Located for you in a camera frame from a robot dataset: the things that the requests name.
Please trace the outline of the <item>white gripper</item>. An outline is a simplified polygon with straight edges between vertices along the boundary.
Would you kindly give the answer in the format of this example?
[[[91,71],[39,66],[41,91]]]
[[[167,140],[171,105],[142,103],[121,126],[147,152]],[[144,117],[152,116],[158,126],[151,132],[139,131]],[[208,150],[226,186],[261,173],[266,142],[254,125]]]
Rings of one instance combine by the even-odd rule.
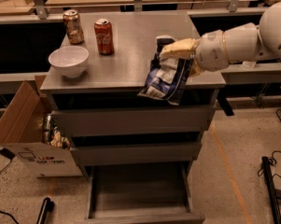
[[[163,47],[162,58],[190,59],[196,53],[189,77],[197,77],[206,71],[215,72],[226,69],[229,61],[223,46],[223,32],[206,33],[201,39],[187,38]]]

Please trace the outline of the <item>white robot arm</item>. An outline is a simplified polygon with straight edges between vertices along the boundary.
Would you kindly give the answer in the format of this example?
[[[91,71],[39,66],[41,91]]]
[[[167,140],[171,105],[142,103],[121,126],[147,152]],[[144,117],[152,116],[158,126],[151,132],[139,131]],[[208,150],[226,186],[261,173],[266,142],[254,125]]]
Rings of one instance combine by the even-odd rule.
[[[258,25],[250,22],[206,33],[199,39],[182,39],[164,46],[160,56],[194,58],[201,69],[211,72],[232,63],[281,60],[281,2],[268,7]]]

